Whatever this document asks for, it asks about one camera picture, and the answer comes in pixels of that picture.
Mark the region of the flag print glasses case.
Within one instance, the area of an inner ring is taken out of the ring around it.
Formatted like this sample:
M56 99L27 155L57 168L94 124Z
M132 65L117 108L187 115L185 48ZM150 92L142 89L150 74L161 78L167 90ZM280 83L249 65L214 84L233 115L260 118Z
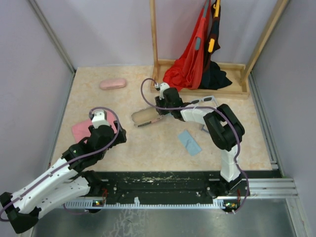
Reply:
M135 127L150 125L160 121L162 118L163 117L153 107L141 109L131 115Z

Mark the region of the light blue lens cloth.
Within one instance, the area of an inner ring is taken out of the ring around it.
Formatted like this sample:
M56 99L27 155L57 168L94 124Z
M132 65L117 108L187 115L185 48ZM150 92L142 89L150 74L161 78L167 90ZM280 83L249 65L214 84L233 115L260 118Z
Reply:
M180 133L178 139L191 156L195 156L202 151L202 148L187 130Z

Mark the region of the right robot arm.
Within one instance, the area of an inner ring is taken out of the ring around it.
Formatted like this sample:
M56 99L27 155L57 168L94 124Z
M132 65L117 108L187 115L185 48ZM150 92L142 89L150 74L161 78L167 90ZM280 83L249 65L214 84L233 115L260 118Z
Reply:
M205 126L217 148L221 150L221 191L230 196L238 190L241 171L237 167L240 143L245 129L227 104L210 109L201 106L201 102L215 102L214 96L206 96L191 102L183 102L176 88L166 83L158 88L155 97L160 115L172 114L175 119L184 122L196 122Z

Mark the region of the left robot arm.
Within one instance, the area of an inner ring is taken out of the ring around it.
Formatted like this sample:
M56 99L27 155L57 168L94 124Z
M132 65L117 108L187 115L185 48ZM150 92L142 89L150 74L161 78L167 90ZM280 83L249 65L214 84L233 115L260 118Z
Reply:
M106 151L127 141L123 128L90 126L90 136L71 145L45 173L14 193L4 192L0 203L17 234L36 225L51 210L78 197L97 196L103 182L87 168L100 161Z

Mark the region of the pink folded cloth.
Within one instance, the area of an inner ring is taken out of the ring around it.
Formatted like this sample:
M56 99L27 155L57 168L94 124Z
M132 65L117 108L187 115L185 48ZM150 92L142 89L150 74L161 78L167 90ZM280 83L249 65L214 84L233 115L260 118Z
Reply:
M88 129L91 125L92 121L87 119L72 126L71 131L76 143L78 143L84 137L89 137L91 135Z

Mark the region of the red hanging garment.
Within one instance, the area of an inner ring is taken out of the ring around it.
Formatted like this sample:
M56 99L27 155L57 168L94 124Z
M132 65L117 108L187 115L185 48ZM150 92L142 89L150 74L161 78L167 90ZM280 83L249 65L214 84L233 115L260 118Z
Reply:
M198 89L200 85L204 44L211 16L210 8L211 1L205 1L185 51L164 74L163 82L178 91L183 88Z

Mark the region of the dark hanging garment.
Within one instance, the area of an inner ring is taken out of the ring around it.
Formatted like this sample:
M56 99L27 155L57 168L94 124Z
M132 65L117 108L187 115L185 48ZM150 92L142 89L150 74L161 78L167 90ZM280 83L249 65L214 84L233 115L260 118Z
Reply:
M208 52L209 34L204 44L203 71L199 89L218 90L230 86L232 82L227 78L227 73L221 70L220 66L212 61L213 53Z

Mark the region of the pink glasses case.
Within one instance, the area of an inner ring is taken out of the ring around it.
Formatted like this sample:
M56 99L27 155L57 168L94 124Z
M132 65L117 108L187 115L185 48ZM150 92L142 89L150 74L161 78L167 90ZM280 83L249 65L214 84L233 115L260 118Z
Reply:
M99 83L99 88L101 90L119 89L124 88L126 84L127 81L124 78L105 79Z

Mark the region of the yellow clothes hanger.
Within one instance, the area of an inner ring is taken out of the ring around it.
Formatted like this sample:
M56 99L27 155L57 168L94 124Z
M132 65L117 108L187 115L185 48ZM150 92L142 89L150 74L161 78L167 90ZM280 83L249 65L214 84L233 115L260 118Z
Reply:
M214 53L216 50L220 48L218 43L219 38L219 26L220 26L220 13L221 13L221 1L216 0L212 6L211 13L212 13L212 26L209 33L209 46L208 52Z

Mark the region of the wooden clothes rack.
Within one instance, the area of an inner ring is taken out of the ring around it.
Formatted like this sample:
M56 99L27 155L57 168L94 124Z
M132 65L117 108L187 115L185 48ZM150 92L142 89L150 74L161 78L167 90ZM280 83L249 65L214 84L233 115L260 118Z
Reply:
M150 1L153 41L153 79L166 82L177 91L191 96L215 95L246 99L250 94L248 77L264 49L288 1L276 2L247 64L216 63L212 55L220 49L221 2L206 0L192 36L179 59L158 58L156 2Z

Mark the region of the white frame sunglasses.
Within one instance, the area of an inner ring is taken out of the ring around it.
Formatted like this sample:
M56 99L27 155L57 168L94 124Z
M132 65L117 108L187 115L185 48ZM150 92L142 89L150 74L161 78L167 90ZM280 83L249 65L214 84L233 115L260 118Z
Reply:
M199 103L212 103L215 107L218 107L218 102L214 96L205 96L202 98L194 99L190 103L191 104L199 104Z

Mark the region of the grey blue frame glasses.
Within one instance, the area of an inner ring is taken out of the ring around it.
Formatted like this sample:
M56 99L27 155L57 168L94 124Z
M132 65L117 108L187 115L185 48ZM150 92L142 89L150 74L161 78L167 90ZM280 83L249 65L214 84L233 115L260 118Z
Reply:
M207 127L206 127L205 125L202 125L201 131L204 131L204 132L206 132L206 133L209 133L209 131L208 131L208 129L207 129Z

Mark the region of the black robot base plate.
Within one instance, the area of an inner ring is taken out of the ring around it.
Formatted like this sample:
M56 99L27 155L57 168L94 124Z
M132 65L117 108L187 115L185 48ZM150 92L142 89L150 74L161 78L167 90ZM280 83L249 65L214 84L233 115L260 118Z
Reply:
M212 204L218 197L246 194L246 181L228 190L219 171L97 172L102 180L86 196L106 199L106 204L143 205Z

